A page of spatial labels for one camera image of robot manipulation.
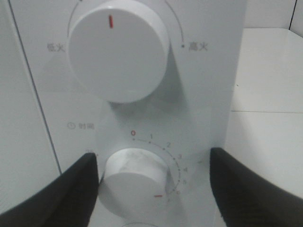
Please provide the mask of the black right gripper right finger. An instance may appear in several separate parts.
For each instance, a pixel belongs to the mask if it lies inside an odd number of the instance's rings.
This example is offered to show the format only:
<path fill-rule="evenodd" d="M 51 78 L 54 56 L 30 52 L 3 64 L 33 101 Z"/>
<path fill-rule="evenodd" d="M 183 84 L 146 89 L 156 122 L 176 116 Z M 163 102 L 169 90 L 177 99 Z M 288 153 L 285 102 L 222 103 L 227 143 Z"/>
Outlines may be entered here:
<path fill-rule="evenodd" d="M 303 225 L 301 198 L 262 178 L 222 148 L 211 148 L 210 184 L 228 227 Z"/>

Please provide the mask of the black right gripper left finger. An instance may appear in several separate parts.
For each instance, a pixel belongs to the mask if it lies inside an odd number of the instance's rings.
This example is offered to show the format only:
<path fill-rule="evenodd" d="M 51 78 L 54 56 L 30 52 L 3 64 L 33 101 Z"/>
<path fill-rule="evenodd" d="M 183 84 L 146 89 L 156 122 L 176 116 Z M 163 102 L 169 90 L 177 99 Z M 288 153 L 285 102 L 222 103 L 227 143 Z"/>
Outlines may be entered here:
<path fill-rule="evenodd" d="M 0 216 L 2 227 L 87 227 L 98 195 L 94 153 L 81 156 L 44 189 Z"/>

